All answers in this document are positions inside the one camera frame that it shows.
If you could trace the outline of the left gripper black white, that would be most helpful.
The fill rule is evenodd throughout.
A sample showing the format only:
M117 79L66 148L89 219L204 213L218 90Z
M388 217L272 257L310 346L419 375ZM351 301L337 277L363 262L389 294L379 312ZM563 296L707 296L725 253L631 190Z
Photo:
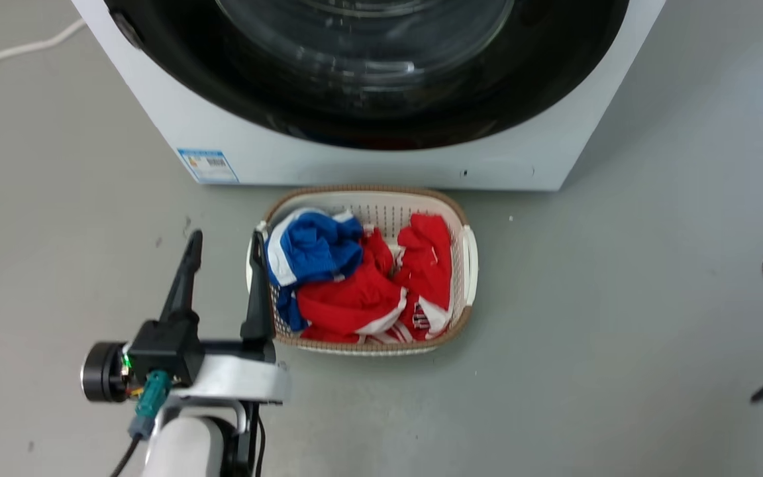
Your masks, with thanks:
M246 320L238 341L201 341L195 318L170 318L193 308L195 275L202 263L203 232L194 230L159 321L142 324L128 343L99 342L81 366L81 389L91 402L164 405L170 398L227 399L282 403L289 375L274 357L266 239L252 233L248 265L252 270Z

